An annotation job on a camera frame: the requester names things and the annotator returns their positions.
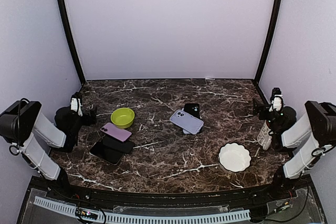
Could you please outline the purple phone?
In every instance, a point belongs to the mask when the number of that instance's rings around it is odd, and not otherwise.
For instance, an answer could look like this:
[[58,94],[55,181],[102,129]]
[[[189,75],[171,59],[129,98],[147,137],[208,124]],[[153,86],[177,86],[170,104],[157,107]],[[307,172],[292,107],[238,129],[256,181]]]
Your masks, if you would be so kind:
[[132,135],[131,132],[116,127],[113,123],[107,123],[100,128],[100,131],[120,142],[125,142]]

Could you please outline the dark screen phone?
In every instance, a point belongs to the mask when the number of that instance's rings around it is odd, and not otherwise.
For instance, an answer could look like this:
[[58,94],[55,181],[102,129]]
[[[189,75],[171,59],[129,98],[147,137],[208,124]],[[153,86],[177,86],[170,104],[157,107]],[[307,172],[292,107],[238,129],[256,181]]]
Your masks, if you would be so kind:
[[103,145],[102,142],[96,142],[90,149],[89,153],[90,155],[100,158],[111,165],[118,165],[124,156],[123,153]]

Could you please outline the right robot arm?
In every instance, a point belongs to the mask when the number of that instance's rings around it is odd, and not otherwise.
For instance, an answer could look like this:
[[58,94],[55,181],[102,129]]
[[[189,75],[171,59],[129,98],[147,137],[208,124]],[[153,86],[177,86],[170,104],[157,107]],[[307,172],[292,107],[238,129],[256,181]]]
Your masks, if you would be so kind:
[[274,96],[271,104],[253,99],[253,114],[263,121],[257,142],[263,150],[295,152],[273,176],[268,195],[280,199],[288,191],[287,182],[299,179],[327,152],[335,148],[335,105],[329,102],[307,101],[305,113],[297,118],[295,110],[284,106],[282,96]]

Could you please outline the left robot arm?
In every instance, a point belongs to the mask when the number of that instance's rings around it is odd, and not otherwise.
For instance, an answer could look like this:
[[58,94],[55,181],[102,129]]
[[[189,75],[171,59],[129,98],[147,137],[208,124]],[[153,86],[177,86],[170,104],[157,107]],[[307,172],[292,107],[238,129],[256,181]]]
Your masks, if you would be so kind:
[[71,98],[70,106],[57,110],[51,122],[39,101],[22,98],[1,113],[1,137],[10,144],[12,155],[21,155],[28,165],[49,181],[58,181],[53,191],[63,201],[74,197],[74,189],[65,181],[66,172],[47,153],[47,148],[70,153],[78,143],[83,126],[97,122],[97,107],[82,110],[81,99]]

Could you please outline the lavender phone case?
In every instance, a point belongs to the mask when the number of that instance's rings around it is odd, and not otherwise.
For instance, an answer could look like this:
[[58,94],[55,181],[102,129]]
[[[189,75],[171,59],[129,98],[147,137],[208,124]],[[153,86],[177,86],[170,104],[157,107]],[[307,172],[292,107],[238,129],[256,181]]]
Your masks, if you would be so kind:
[[182,110],[176,110],[171,115],[170,122],[193,135],[196,135],[204,125],[202,120]]

